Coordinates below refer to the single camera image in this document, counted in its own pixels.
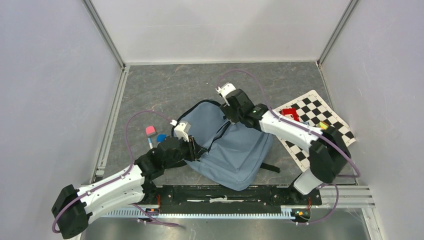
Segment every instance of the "red toy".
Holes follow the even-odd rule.
[[[296,108],[294,108],[294,107],[291,107],[291,108],[284,108],[283,110],[281,110],[281,115],[283,115],[283,116],[285,116],[285,117],[287,117],[287,118],[291,118],[291,119],[293,119],[293,120],[295,120],[295,121],[298,121],[298,122],[300,122],[299,121],[299,115],[298,115],[298,113],[296,112]]]

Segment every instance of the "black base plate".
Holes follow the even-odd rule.
[[[160,212],[164,214],[281,213],[281,205],[306,206],[308,198],[312,205],[322,204],[319,190],[295,202],[287,186],[277,185],[252,185],[243,191],[221,185],[164,185],[157,188],[157,194],[160,195]],[[158,201],[155,198],[139,204],[158,204]]]

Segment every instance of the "black and white checkerboard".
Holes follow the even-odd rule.
[[[315,90],[312,90],[284,105],[281,105],[278,108],[275,108],[276,111],[281,111],[286,108],[295,108],[297,115],[299,116],[302,122],[308,122],[310,126],[316,126],[319,122],[323,121],[330,126],[338,129],[342,134],[342,138],[346,143],[346,146],[355,142],[355,137],[351,132],[348,124],[343,121],[328,105],[327,103],[318,95]],[[309,155],[301,150],[297,145],[289,141],[285,141],[282,138],[279,138],[280,142],[287,149],[288,153],[297,163],[299,168],[304,172],[309,168]]]

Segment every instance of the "white wall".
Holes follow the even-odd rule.
[[[127,63],[317,60],[349,0],[92,0]]]
[[[120,68],[80,0],[0,11],[0,239],[59,240],[51,208],[92,174]]]
[[[424,235],[424,1],[360,1],[323,65],[390,240]]]

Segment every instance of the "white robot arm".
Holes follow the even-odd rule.
[[[310,168],[293,181],[291,187],[301,198],[322,183],[330,184],[346,165],[346,159],[319,136],[332,141],[350,157],[342,134],[333,127],[322,130],[282,116],[264,104],[254,105],[246,93],[231,83],[217,89],[225,101],[221,110],[232,123],[243,123],[264,133],[287,140],[309,154]]]
[[[273,134],[296,144],[309,154],[310,168],[289,187],[292,199],[302,199],[320,184],[332,183],[347,163],[318,137],[325,136],[350,157],[341,133],[335,128],[321,130],[306,126],[276,111],[271,112],[264,104],[254,105],[244,91],[236,89],[231,83],[217,91],[225,101],[220,109],[232,123],[241,122],[248,128]],[[156,196],[153,179],[163,175],[167,167],[183,160],[196,161],[207,151],[188,134],[188,122],[180,121],[177,124],[173,121],[171,124],[176,125],[175,136],[167,137],[156,148],[140,156],[127,174],[124,173],[129,167],[91,185],[77,189],[68,185],[61,190],[51,212],[57,218],[62,211],[57,226],[64,239],[78,235],[101,215],[132,203],[149,201],[146,198]],[[108,183],[116,178],[121,179]],[[74,203],[64,210],[72,201]]]

